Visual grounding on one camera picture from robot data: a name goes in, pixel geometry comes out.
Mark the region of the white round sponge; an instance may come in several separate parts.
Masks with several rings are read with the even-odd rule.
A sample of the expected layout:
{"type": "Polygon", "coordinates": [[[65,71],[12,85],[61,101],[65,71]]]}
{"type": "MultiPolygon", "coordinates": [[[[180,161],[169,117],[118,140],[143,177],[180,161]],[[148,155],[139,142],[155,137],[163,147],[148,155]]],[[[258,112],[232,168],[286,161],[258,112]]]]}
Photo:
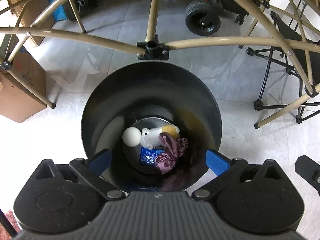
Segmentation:
{"type": "Polygon", "coordinates": [[[140,144],[141,132],[136,127],[129,127],[125,129],[122,135],[123,143],[128,147],[136,147],[140,144]]]}

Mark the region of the blue tissue pack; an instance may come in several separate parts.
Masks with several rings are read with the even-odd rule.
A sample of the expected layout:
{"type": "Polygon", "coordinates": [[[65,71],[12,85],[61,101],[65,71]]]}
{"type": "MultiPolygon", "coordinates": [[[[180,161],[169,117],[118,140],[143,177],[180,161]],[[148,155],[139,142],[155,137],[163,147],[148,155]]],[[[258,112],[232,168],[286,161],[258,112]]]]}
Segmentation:
{"type": "Polygon", "coordinates": [[[159,154],[164,153],[161,149],[148,149],[142,147],[140,149],[139,163],[142,165],[156,166],[156,158],[159,154]]]}

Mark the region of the pink satin cloth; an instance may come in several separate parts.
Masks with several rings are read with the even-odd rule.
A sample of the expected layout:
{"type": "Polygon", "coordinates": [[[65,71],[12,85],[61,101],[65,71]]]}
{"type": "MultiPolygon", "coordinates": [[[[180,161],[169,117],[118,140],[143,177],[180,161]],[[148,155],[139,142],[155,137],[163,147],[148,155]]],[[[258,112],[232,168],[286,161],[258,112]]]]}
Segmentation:
{"type": "Polygon", "coordinates": [[[159,135],[164,153],[156,158],[156,168],[161,174],[170,172],[176,165],[177,159],[181,157],[188,148],[187,138],[174,139],[171,135],[163,132],[159,135]]]}

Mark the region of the yellow hamster plush toy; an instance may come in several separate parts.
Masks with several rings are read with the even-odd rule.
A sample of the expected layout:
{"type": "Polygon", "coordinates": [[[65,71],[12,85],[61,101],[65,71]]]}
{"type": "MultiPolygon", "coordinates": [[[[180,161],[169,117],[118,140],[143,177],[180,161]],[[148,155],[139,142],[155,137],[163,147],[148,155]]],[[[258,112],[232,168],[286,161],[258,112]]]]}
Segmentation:
{"type": "Polygon", "coordinates": [[[151,129],[145,127],[141,131],[142,137],[140,139],[140,145],[149,150],[160,146],[161,142],[159,135],[163,132],[168,133],[174,139],[178,139],[180,137],[180,129],[175,125],[165,125],[151,129]]]}

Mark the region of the black round trash bin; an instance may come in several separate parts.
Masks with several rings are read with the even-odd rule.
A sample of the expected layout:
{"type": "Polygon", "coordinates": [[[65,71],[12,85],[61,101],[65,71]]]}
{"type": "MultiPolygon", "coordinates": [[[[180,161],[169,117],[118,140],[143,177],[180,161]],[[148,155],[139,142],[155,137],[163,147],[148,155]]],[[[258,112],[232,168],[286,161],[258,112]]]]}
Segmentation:
{"type": "Polygon", "coordinates": [[[207,86],[194,74],[166,62],[130,64],[105,78],[89,97],[81,120],[81,137],[88,157],[103,149],[112,153],[104,178],[129,192],[182,191],[207,172],[205,156],[218,150],[222,120],[207,86]],[[166,174],[140,162],[140,147],[122,140],[129,127],[175,125],[188,147],[166,174]]]}

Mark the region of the black folding camp chair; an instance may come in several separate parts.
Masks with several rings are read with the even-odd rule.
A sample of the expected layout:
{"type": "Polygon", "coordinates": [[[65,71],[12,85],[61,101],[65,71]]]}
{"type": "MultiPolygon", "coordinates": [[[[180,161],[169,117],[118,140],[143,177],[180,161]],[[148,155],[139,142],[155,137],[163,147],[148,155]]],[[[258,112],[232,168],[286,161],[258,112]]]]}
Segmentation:
{"type": "Polygon", "coordinates": [[[288,41],[298,42],[302,46],[299,48],[288,48],[285,50],[280,46],[272,45],[269,49],[253,50],[247,48],[248,55],[258,56],[263,58],[263,52],[268,51],[269,57],[267,58],[267,69],[264,76],[264,81],[260,90],[257,100],[254,102],[254,109],[257,111],[263,109],[277,109],[278,111],[268,118],[257,122],[254,126],[256,129],[276,120],[280,116],[290,112],[293,109],[298,109],[296,115],[296,123],[301,122],[316,116],[319,111],[303,117],[303,112],[306,107],[318,106],[319,102],[308,103],[308,100],[316,97],[319,94],[319,52],[311,51],[310,45],[319,46],[308,40],[305,36],[304,27],[309,28],[314,33],[319,34],[319,30],[314,28],[313,25],[306,23],[302,20],[303,13],[298,13],[299,5],[296,5],[293,0],[289,0],[293,13],[290,14],[285,10],[270,5],[270,0],[257,0],[259,1],[260,11],[264,12],[266,9],[271,9],[271,17],[273,20],[274,28],[279,32],[279,35],[288,41]],[[299,98],[288,105],[268,105],[262,103],[262,97],[265,91],[265,86],[268,80],[271,63],[274,62],[286,68],[290,75],[299,78],[299,98]]]}

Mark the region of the cardboard box with liner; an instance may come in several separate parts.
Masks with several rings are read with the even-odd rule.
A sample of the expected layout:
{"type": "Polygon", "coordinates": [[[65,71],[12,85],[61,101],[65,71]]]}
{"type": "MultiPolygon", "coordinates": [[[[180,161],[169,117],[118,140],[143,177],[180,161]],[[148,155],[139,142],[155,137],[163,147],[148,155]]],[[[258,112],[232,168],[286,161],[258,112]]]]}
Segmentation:
{"type": "MultiPolygon", "coordinates": [[[[12,68],[39,93],[46,95],[46,71],[24,47],[15,56],[12,68]]],[[[3,69],[0,94],[1,115],[17,123],[24,122],[47,107],[3,69]]]]}

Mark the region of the folding slatted camping table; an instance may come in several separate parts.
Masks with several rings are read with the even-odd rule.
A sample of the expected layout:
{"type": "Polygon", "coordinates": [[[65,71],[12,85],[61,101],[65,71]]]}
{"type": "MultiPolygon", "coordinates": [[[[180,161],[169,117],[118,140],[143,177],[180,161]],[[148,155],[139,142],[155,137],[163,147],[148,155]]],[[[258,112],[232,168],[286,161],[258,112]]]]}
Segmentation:
{"type": "MultiPolygon", "coordinates": [[[[190,0],[161,0],[157,22],[160,41],[194,38],[185,26],[185,9],[190,0]]],[[[91,35],[136,44],[146,36],[150,0],[100,0],[98,7],[83,18],[91,35]]],[[[55,124],[71,127],[80,119],[84,102],[108,75],[137,61],[135,55],[82,42],[47,37],[29,52],[46,71],[47,96],[55,109],[45,109],[25,120],[25,125],[55,124]]],[[[246,129],[271,114],[255,111],[266,61],[248,56],[236,46],[202,47],[172,51],[170,63],[183,67],[214,94],[224,125],[246,129]]]]}

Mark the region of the black cart wheel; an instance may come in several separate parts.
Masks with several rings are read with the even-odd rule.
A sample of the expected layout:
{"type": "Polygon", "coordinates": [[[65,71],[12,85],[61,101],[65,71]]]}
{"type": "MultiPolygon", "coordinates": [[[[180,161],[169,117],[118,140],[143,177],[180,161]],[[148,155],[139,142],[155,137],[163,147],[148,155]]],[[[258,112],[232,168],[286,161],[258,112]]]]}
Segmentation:
{"type": "Polygon", "coordinates": [[[186,8],[185,25],[196,35],[210,36],[220,29],[221,21],[217,10],[208,1],[195,0],[186,8]]]}

